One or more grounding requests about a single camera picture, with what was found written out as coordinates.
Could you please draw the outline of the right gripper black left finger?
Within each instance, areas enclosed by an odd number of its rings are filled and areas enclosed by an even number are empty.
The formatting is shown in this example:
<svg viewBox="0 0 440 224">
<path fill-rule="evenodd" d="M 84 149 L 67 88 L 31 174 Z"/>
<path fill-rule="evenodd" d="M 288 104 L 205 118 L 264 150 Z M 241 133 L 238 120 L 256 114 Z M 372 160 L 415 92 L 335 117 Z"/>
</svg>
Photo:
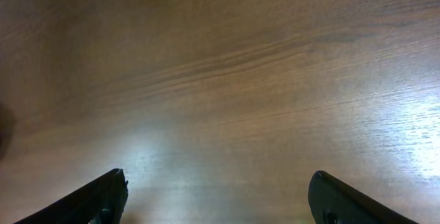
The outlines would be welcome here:
<svg viewBox="0 0 440 224">
<path fill-rule="evenodd" d="M 119 224 L 127 186 L 124 171 L 114 168 L 16 224 Z"/>
</svg>

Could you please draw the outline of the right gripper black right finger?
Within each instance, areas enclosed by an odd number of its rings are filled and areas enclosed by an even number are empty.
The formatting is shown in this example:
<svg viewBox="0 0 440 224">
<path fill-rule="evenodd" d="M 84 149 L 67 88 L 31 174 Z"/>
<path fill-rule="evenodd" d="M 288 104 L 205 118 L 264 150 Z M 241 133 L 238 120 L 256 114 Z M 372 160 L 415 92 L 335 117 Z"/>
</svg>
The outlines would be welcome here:
<svg viewBox="0 0 440 224">
<path fill-rule="evenodd" d="M 323 170 L 309 182 L 308 202 L 317 224 L 417 224 Z"/>
</svg>

